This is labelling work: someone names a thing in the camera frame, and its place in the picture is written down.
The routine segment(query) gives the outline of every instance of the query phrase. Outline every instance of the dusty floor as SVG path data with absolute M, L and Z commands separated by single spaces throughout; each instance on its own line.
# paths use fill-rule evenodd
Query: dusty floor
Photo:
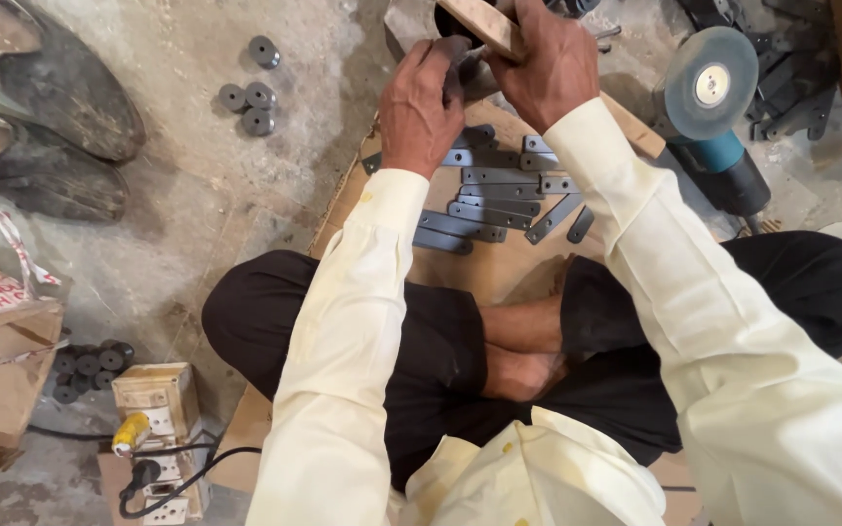
M 64 279 L 72 340 L 130 341 L 145 362 L 191 361 L 208 428 L 217 432 L 244 381 L 203 338 L 199 308 L 223 273 L 275 248 L 306 249 L 339 176 L 368 130 L 394 66 L 386 0 L 38 0 L 74 29 L 127 86 L 150 138 L 122 172 L 132 190 L 123 222 L 61 225 L 13 212 L 37 262 Z M 689 26 L 673 0 L 608 0 L 588 19 L 624 33 L 602 58 L 603 86 L 645 115 L 650 89 Z M 279 68 L 245 56 L 274 39 Z M 277 132 L 245 137 L 214 100 L 226 82 L 263 80 L 278 94 Z M 737 129 L 745 138 L 745 127 Z M 817 144 L 793 137 L 748 144 L 773 187 L 768 215 L 786 228 L 842 220 L 842 104 Z M 12 210 L 0 199 L 0 209 Z M 0 268 L 18 263 L 0 235 Z M 111 432 L 106 394 L 71 406 L 43 398 L 34 421 Z M 91 444 L 29 434 L 0 473 L 0 524 L 107 524 Z M 240 523 L 246 495 L 217 488 L 210 524 Z

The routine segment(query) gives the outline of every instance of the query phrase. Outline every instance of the shirt cuff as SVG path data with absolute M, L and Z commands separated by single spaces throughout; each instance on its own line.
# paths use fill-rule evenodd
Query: shirt cuff
M 414 235 L 430 183 L 404 169 L 381 169 L 369 178 L 346 222 L 380 225 Z
M 612 173 L 635 152 L 602 99 L 580 105 L 544 133 L 544 143 L 567 167 L 571 177 L 587 179 L 590 174 Z

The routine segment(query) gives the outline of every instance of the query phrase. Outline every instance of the white shirt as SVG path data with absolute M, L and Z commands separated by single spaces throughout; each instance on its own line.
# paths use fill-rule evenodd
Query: white shirt
M 544 141 L 661 356 L 710 519 L 842 525 L 842 365 L 736 268 L 673 173 L 635 156 L 599 98 Z M 420 175 L 381 170 L 330 242 L 291 337 L 249 524 L 387 523 L 383 399 L 426 194 Z M 665 507 L 615 441 L 540 408 L 484 448 L 444 437 L 405 496 L 401 526 L 661 524 Z

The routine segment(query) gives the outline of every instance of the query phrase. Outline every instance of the shirt sleeve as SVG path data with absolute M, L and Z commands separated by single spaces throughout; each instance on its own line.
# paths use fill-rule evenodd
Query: shirt sleeve
M 384 523 L 382 404 L 427 186 L 375 173 L 327 247 L 291 334 L 248 524 Z
M 736 268 L 674 174 L 636 157 L 599 98 L 544 140 L 584 193 L 606 264 L 661 357 L 710 519 L 842 524 L 842 364 Z

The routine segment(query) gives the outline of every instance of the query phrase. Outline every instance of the hand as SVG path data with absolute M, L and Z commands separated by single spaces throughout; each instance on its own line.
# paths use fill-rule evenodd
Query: hand
M 470 49 L 463 37 L 420 40 L 402 59 L 382 91 L 382 168 L 434 175 L 463 131 L 459 58 Z
M 484 60 L 518 115 L 538 133 L 574 108 L 600 96 L 596 39 L 577 20 L 563 19 L 542 0 L 516 0 L 528 48 L 521 65 L 491 50 Z

